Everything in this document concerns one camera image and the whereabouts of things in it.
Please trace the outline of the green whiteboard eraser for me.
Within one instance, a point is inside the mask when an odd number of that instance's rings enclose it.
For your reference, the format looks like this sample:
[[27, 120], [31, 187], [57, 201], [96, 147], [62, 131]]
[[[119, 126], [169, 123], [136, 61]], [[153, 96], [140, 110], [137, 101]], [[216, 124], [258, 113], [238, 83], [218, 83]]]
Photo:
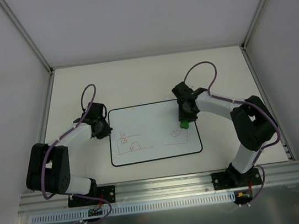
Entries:
[[180, 128], [181, 129], [188, 129], [189, 128], [189, 124], [190, 124], [189, 121], [185, 121], [185, 120], [181, 121], [180, 122]]

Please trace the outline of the white whiteboard black frame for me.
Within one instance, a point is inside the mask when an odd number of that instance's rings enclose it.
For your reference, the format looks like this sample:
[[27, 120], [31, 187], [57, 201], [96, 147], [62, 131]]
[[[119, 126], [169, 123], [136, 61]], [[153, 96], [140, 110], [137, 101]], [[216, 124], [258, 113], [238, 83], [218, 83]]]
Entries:
[[123, 167], [202, 151], [197, 125], [180, 127], [177, 100], [171, 99], [108, 113], [111, 163]]

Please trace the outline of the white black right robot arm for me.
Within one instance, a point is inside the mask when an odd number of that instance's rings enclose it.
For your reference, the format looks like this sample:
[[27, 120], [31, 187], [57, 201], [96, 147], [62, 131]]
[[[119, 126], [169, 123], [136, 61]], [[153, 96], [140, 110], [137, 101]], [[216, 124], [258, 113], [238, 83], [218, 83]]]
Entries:
[[240, 146], [218, 183], [227, 188], [243, 186], [265, 148], [264, 144], [274, 134], [279, 134], [277, 123], [261, 99], [252, 95], [246, 100], [232, 100], [213, 95], [205, 88], [192, 90], [187, 86], [174, 88], [172, 93], [177, 98], [178, 120], [182, 129], [196, 121], [199, 112], [216, 114], [232, 121]]

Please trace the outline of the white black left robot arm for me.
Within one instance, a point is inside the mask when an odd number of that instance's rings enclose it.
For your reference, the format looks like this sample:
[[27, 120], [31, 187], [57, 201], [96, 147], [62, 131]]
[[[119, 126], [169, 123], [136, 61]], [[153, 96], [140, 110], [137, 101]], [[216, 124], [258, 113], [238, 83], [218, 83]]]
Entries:
[[26, 176], [29, 190], [42, 191], [46, 198], [54, 195], [78, 195], [86, 204], [94, 204], [99, 193], [94, 179], [71, 175], [70, 156], [83, 143], [96, 138], [102, 140], [113, 130], [106, 121], [106, 106], [92, 103], [85, 109], [83, 116], [76, 119], [72, 126], [52, 144], [36, 143], [31, 155]]

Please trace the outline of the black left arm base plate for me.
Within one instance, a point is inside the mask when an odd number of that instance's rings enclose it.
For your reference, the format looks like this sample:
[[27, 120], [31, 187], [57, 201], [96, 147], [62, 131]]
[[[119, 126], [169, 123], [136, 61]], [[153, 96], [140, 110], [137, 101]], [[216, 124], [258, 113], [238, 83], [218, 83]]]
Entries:
[[75, 207], [83, 207], [83, 206], [95, 206], [99, 204], [99, 200], [95, 198], [100, 198], [108, 201], [109, 203], [114, 203], [115, 200], [115, 186], [94, 186], [91, 187], [88, 194], [83, 195], [83, 198], [73, 196], [71, 199], [68, 198], [68, 207], [75, 208]]

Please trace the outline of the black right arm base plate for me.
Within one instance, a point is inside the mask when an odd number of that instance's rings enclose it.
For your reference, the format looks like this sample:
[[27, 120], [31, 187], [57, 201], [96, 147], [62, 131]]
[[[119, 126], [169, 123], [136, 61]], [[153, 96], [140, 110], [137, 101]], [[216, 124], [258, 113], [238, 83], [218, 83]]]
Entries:
[[210, 177], [215, 190], [240, 188], [249, 186], [250, 183], [255, 186], [262, 184], [262, 178], [257, 168], [251, 168], [243, 174], [239, 172], [229, 173], [228, 171], [215, 172]]

